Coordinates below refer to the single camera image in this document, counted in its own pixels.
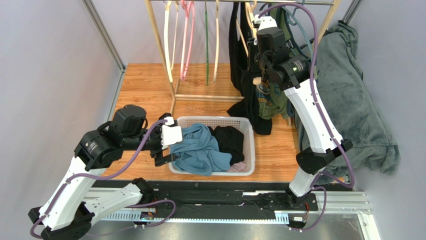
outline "gray blanket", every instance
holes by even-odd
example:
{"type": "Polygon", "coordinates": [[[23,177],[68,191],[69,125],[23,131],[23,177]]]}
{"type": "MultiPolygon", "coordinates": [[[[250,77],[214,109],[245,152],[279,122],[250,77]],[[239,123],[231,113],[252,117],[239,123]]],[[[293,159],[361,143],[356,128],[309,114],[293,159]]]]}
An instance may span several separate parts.
{"type": "MultiPolygon", "coordinates": [[[[379,107],[372,101],[363,83],[363,71],[357,63],[357,32],[339,22],[328,30],[318,47],[318,92],[339,133],[350,139],[347,152],[353,168],[368,167],[392,175],[400,163],[398,144],[379,107]]],[[[297,113],[294,116],[299,148],[309,147],[308,135],[297,113]]],[[[331,162],[326,171],[343,177],[348,168],[342,156],[331,162]]],[[[332,182],[321,176],[318,184],[332,182]]]]}

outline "gray fleece blanket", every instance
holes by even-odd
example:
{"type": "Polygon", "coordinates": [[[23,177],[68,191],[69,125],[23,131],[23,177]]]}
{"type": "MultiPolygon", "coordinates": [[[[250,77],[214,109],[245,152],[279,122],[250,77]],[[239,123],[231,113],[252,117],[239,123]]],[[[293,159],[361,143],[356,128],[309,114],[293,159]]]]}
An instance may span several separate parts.
{"type": "MultiPolygon", "coordinates": [[[[353,148],[347,152],[352,167],[368,167],[392,175],[400,163],[398,144],[379,107],[372,101],[363,83],[363,71],[357,63],[358,34],[343,22],[328,29],[318,47],[318,92],[331,121],[353,148]]],[[[299,148],[309,147],[308,135],[297,113],[294,116],[299,148]]],[[[348,168],[342,156],[325,169],[343,177],[348,168]]],[[[318,184],[332,182],[321,176],[318,184]]]]}

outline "gray floor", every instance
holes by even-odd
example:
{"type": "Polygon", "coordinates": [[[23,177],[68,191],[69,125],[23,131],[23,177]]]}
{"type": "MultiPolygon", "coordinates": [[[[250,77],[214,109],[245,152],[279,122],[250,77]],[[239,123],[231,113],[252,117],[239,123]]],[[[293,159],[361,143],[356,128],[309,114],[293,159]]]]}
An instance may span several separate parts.
{"type": "MultiPolygon", "coordinates": [[[[311,214],[307,226],[317,215],[311,214]]],[[[90,234],[105,234],[131,226],[131,222],[100,221],[90,234]]],[[[84,240],[94,237],[85,236],[84,240]]],[[[165,223],[147,229],[130,229],[102,240],[363,240],[358,216],[329,214],[311,231],[297,233],[273,224],[165,223]]]]}

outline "pink hanger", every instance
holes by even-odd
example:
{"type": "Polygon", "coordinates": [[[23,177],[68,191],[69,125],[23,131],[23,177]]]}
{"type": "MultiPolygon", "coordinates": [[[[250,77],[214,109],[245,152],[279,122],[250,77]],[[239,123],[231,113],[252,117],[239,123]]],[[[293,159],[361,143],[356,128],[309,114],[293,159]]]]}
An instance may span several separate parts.
{"type": "Polygon", "coordinates": [[[180,63],[180,79],[182,81],[185,81],[185,78],[187,77],[188,72],[188,65],[190,64],[190,58],[191,58],[191,49],[193,46],[193,36],[194,36],[194,19],[195,19],[195,7],[194,2],[190,1],[188,4],[184,0],[180,0],[182,3],[182,8],[185,11],[185,27],[183,30],[183,47],[182,47],[182,60],[180,63]],[[190,18],[190,13],[192,10],[192,24],[191,24],[191,34],[189,37],[189,46],[188,46],[188,56],[186,57],[186,64],[184,68],[184,59],[185,59],[185,45],[187,41],[187,28],[188,28],[188,21],[190,18]]]}

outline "clothes rack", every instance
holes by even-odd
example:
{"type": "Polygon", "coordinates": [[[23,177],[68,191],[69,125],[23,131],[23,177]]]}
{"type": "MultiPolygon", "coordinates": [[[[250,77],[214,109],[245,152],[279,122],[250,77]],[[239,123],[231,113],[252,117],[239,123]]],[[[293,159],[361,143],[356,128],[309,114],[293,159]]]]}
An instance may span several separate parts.
{"type": "MultiPolygon", "coordinates": [[[[173,86],[172,79],[170,79],[170,76],[167,74],[167,66],[166,66],[166,55],[163,48],[163,43],[160,38],[160,32],[157,25],[155,13],[153,10],[153,5],[151,1],[162,1],[162,0],[145,0],[146,9],[148,11],[149,19],[151,22],[152,29],[154,31],[155,41],[157,43],[158,50],[161,55],[161,62],[164,68],[165,76],[167,81],[167,84],[170,88],[171,93],[171,107],[170,107],[170,113],[173,115],[175,112],[175,106],[176,101],[201,101],[201,102],[231,102],[231,103],[237,103],[243,99],[242,96],[219,96],[219,95],[197,95],[197,94],[180,94],[179,93],[179,86],[180,86],[180,79],[178,78],[175,86],[173,86]]],[[[215,2],[216,0],[193,0],[194,2],[215,2]]],[[[253,3],[253,0],[219,0],[219,2],[244,2],[244,3],[253,3]]],[[[258,0],[258,3],[299,3],[301,4],[301,1],[294,1],[294,0],[258,0]]],[[[329,26],[330,22],[333,19],[333,16],[336,13],[337,8],[339,7],[341,3],[341,0],[333,0],[333,1],[305,1],[305,5],[320,5],[320,6],[328,6],[328,12],[325,15],[324,21],[321,24],[321,27],[318,31],[318,42],[321,41],[321,38],[323,37],[324,33],[327,30],[327,27],[329,26]]],[[[287,124],[291,125],[291,120],[287,120],[287,124]]]]}

